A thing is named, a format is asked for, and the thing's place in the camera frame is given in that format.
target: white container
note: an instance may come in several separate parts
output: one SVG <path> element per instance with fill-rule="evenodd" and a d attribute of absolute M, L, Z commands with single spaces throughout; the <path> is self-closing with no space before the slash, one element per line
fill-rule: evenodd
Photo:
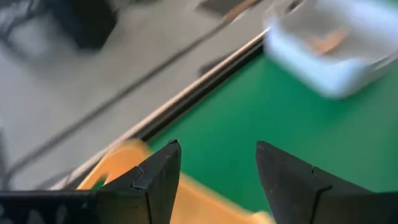
<path fill-rule="evenodd" d="M 290 11 L 291 3 L 273 5 L 266 52 L 322 96 L 349 96 L 398 58 L 397 9 L 368 0 L 302 0 Z M 305 41 L 339 27 L 348 35 L 327 55 L 316 54 Z"/>

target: green table surface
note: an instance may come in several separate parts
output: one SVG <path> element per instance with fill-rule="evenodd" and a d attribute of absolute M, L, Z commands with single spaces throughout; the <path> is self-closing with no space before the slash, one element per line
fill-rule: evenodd
<path fill-rule="evenodd" d="M 257 140 L 369 190 L 398 190 L 397 71 L 347 99 L 327 100 L 261 55 L 150 144 L 178 139 L 182 172 L 252 211 L 269 208 Z"/>

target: orange item in bin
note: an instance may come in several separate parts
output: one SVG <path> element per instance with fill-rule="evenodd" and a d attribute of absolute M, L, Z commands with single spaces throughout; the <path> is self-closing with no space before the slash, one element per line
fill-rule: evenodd
<path fill-rule="evenodd" d="M 104 175 L 105 184 L 149 157 L 149 147 L 140 140 L 126 141 L 105 155 L 78 189 L 91 189 Z M 180 175 L 171 224 L 271 224 L 266 212 L 251 213 L 227 201 L 193 179 Z"/>

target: gray floor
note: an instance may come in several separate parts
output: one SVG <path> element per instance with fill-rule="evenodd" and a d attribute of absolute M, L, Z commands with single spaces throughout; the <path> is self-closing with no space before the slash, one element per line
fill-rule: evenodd
<path fill-rule="evenodd" d="M 264 0 L 23 169 L 13 180 L 14 187 L 33 189 L 106 147 L 198 78 L 201 65 L 260 33 L 270 2 Z M 198 3 L 163 0 L 148 6 L 124 7 L 117 28 L 97 54 L 77 54 L 66 40 L 55 44 L 56 52 L 34 57 L 30 62 L 0 54 L 0 116 L 9 162 L 15 163 L 40 147 L 220 24 L 220 18 L 195 11 Z"/>

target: green mat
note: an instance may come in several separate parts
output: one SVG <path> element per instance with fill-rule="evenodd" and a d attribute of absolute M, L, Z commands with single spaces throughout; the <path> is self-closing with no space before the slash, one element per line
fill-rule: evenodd
<path fill-rule="evenodd" d="M 259 56 L 150 144 L 178 139 L 182 172 L 252 211 L 268 210 L 257 140 L 369 190 L 398 190 L 397 71 L 331 101 Z"/>

